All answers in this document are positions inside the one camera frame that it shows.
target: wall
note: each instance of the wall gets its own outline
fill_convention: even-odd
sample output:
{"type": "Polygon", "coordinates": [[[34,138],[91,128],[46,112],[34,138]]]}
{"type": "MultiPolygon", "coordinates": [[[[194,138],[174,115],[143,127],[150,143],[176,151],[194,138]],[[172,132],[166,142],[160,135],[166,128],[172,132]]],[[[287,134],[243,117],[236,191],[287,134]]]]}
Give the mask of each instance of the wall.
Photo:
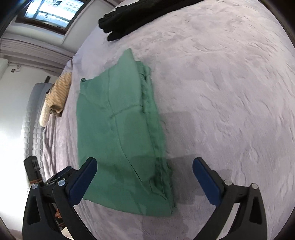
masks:
{"type": "Polygon", "coordinates": [[[12,68],[0,79],[0,216],[9,229],[21,231],[27,200],[22,121],[33,86],[51,75],[27,66],[11,73],[12,68]]]}
{"type": "Polygon", "coordinates": [[[76,18],[66,36],[27,24],[12,22],[6,32],[40,40],[76,53],[85,39],[98,25],[98,19],[113,7],[103,0],[92,0],[76,18]]]}

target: beige knit garment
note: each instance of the beige knit garment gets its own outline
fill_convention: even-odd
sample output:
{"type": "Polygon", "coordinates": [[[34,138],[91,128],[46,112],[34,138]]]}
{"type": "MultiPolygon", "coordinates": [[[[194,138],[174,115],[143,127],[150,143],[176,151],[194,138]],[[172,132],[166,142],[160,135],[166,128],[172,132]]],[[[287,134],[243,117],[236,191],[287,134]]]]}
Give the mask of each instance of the beige knit garment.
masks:
{"type": "Polygon", "coordinates": [[[39,124],[41,127],[46,127],[48,120],[50,117],[50,108],[47,105],[47,102],[44,101],[42,110],[41,110],[41,114],[40,114],[40,118],[39,118],[39,124]]]}
{"type": "Polygon", "coordinates": [[[67,72],[61,75],[46,95],[45,102],[50,108],[50,113],[57,116],[63,111],[68,98],[72,82],[72,73],[67,72]]]}

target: bed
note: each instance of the bed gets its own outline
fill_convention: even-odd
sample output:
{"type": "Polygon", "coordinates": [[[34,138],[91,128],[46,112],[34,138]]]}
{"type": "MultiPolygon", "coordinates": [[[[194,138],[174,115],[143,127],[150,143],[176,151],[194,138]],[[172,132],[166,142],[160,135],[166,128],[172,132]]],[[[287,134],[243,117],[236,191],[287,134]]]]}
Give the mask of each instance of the bed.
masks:
{"type": "MultiPolygon", "coordinates": [[[[78,168],[80,79],[98,76],[131,48],[152,70],[177,210],[144,217],[83,200],[75,207],[83,222],[97,239],[193,239],[214,210],[191,170],[202,156],[223,179],[259,185],[274,239],[295,206],[295,49],[272,13],[257,0],[206,0],[119,41],[106,37],[94,29],[73,69],[64,69],[73,71],[72,86],[62,118],[51,116],[43,132],[45,178],[78,168]]],[[[221,236],[229,228],[230,221],[221,236]]]]}

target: folded green towel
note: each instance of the folded green towel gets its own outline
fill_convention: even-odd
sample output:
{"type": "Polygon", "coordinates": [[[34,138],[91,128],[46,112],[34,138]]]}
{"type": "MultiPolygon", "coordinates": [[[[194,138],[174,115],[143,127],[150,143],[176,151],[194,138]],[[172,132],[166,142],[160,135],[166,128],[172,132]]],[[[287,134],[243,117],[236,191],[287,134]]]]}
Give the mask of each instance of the folded green towel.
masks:
{"type": "Polygon", "coordinates": [[[127,49],[115,66],[80,85],[79,165],[88,157],[98,163],[84,199],[129,213],[170,216],[171,172],[150,68],[127,49]]]}

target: black fabric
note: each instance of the black fabric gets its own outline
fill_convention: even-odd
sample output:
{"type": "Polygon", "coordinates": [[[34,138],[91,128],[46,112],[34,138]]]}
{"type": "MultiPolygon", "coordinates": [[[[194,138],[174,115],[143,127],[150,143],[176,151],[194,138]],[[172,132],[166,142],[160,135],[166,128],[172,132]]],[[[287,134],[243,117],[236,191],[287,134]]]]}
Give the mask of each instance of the black fabric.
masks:
{"type": "Polygon", "coordinates": [[[105,14],[99,20],[99,27],[105,33],[112,32],[108,41],[118,40],[158,17],[201,1],[203,0],[139,0],[105,14]]]}

